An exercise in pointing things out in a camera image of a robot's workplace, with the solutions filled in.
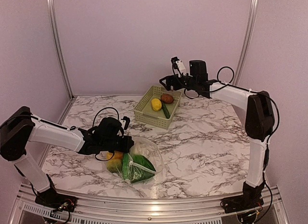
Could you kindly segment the clear zip top bag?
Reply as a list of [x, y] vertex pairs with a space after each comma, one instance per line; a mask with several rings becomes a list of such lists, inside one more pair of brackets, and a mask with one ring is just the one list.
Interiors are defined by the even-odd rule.
[[144, 182], [159, 174], [164, 160], [158, 146], [143, 137], [133, 137], [129, 153], [107, 152], [103, 154], [107, 170], [128, 184]]

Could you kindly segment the brown fake potato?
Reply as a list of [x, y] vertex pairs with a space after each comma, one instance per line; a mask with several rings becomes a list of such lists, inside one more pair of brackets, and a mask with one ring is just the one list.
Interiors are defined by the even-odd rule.
[[162, 94], [160, 99], [165, 104], [172, 104], [174, 102], [174, 98], [170, 94]]

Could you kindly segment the yellow fake lemon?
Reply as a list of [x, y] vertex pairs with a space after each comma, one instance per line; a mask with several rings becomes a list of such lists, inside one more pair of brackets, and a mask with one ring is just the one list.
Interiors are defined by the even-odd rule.
[[158, 98], [154, 98], [151, 100], [151, 106], [153, 111], [159, 111], [162, 109], [162, 102]]

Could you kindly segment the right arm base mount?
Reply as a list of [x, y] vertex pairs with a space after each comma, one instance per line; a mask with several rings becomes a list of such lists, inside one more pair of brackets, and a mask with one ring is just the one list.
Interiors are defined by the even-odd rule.
[[223, 198], [220, 202], [220, 206], [224, 209], [225, 213], [244, 211], [262, 206], [264, 201], [261, 192], [264, 186], [265, 182], [256, 187], [252, 187], [244, 182], [243, 193], [238, 196]]

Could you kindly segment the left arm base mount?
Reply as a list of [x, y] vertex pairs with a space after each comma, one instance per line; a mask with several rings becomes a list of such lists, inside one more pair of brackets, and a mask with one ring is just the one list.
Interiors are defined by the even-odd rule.
[[50, 188], [44, 192], [37, 192], [35, 203], [53, 208], [53, 211], [73, 212], [76, 207], [77, 198], [58, 193], [49, 175], [47, 175], [47, 178], [49, 179]]

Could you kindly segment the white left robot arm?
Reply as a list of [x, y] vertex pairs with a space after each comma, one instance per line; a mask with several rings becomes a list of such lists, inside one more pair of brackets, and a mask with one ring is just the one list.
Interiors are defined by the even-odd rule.
[[61, 197], [54, 192], [52, 182], [26, 151], [30, 142], [62, 147], [81, 155], [128, 153], [134, 142], [124, 134], [122, 123], [112, 117], [103, 118], [98, 126], [88, 130], [76, 126], [65, 127], [36, 117], [27, 106], [20, 107], [0, 126], [0, 154], [14, 164], [33, 185], [50, 207], [57, 207]]

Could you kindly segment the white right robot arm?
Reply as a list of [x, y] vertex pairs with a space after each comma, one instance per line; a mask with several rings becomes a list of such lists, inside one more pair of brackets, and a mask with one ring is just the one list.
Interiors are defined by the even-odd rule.
[[269, 161], [269, 140], [275, 124], [269, 94], [240, 88], [219, 78], [209, 79], [206, 63], [202, 60], [191, 60], [189, 73], [178, 57], [173, 57], [171, 63], [173, 74], [159, 81], [166, 90], [194, 91], [199, 96], [224, 101], [246, 113], [244, 129], [250, 143], [250, 159], [245, 183], [253, 188], [263, 184]]

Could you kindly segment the green fake cucumber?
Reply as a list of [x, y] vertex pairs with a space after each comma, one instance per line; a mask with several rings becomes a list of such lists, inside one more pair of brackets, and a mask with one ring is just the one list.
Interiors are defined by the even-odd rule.
[[161, 102], [161, 104], [162, 104], [162, 110], [164, 112], [165, 117], [167, 119], [169, 119], [170, 118], [170, 113], [168, 111], [168, 108], [167, 108], [166, 104], [164, 102]]

